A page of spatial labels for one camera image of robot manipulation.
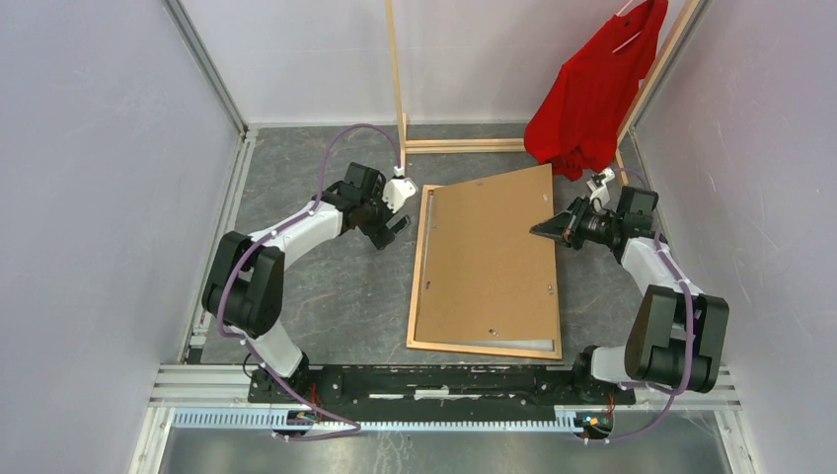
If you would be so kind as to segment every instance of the robotic arm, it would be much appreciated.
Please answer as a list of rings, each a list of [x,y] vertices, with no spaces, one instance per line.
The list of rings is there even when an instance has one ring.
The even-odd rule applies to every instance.
[[[314,247],[354,228],[359,228],[378,250],[383,250],[410,224],[404,216],[392,227],[388,226],[415,193],[416,185],[408,178],[386,181],[378,170],[351,163],[343,180],[323,192],[316,210],[311,210],[313,202],[309,202],[282,221],[293,222],[284,230],[273,230],[280,222],[250,235],[235,231],[225,234],[203,290],[204,309],[217,314],[224,284],[236,263],[253,242],[273,232],[272,238],[250,257],[233,283],[224,309],[224,323],[248,338],[279,375],[290,376],[302,362],[303,354],[288,338],[278,319],[285,270]]]
[[[587,182],[591,197],[577,197],[567,210],[531,229],[576,250],[587,240],[607,246],[645,294],[627,344],[594,348],[589,355],[590,375],[612,383],[680,383],[686,369],[686,342],[672,337],[671,332],[685,325],[687,302],[682,281],[691,292],[695,315],[686,388],[708,392],[718,379],[729,306],[683,276],[664,237],[651,230],[657,193],[624,187],[616,210],[604,208],[609,199],[607,183],[613,178],[610,169],[593,176]]]

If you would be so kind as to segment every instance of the red garment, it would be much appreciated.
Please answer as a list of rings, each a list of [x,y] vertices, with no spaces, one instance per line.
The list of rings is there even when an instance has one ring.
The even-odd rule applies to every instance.
[[[667,0],[647,0],[614,16],[561,68],[523,144],[554,175],[575,181],[581,170],[601,172],[616,153],[616,135],[656,55]],[[637,32],[640,35],[616,53]]]

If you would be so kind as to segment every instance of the concrete floor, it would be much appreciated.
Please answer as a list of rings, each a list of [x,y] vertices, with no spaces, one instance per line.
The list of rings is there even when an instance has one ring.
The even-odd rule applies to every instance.
[[[387,127],[396,134],[393,126]],[[340,127],[262,129],[253,153],[236,229],[266,228],[316,192],[323,151]],[[522,124],[411,125],[410,137],[522,136]],[[342,178],[351,161],[389,170],[392,150],[383,136],[356,130],[333,150],[326,184]],[[626,166],[640,167],[633,143],[623,147]],[[419,186],[449,185],[535,165],[525,153],[410,155],[407,174]],[[583,179],[554,181],[556,211],[585,193]],[[418,222],[419,199],[402,210]],[[384,251],[360,232],[349,232],[309,252],[285,274],[281,321],[312,363],[455,363],[528,360],[408,350],[405,347],[418,227],[411,225]],[[559,307],[564,360],[587,345],[625,344],[641,295],[610,252],[587,244],[558,249]],[[234,341],[208,334],[201,362],[238,363],[246,352]]]

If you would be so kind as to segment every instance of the gray floor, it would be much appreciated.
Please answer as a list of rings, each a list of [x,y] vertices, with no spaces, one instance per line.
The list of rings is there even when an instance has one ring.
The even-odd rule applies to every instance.
[[[654,414],[618,412],[614,435]],[[731,469],[712,412],[673,412],[632,441],[582,447],[571,434],[366,432],[286,443],[262,430],[172,430],[164,473],[713,473]]]
[[[395,134],[394,127],[388,129]],[[339,127],[271,128],[259,132],[236,229],[252,232],[300,209],[316,191],[323,151]],[[410,138],[522,136],[522,124],[411,125]],[[639,167],[632,146],[626,166]],[[411,155],[407,174],[418,185],[449,185],[519,170],[535,164],[525,153]],[[334,149],[326,174],[330,184],[342,178],[349,162],[389,170],[393,155],[386,139],[357,130]],[[555,178],[556,210],[585,193],[583,179]],[[402,213],[418,217],[419,199]],[[525,362],[520,358],[408,350],[408,308],[417,227],[403,231],[384,251],[376,251],[360,232],[321,245],[285,274],[281,320],[291,339],[312,363]],[[558,282],[564,360],[590,344],[625,344],[641,295],[609,251],[590,245],[581,251],[558,250]],[[214,331],[203,363],[241,362],[246,352]]]

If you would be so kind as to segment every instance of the black cable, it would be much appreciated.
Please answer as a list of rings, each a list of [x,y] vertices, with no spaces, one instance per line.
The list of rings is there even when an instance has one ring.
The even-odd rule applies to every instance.
[[[244,372],[245,375],[247,375],[247,378],[253,380],[253,374],[247,373],[247,361],[250,360],[250,356],[252,356],[252,354],[247,353],[247,355],[244,357],[244,361],[241,362],[241,371]]]

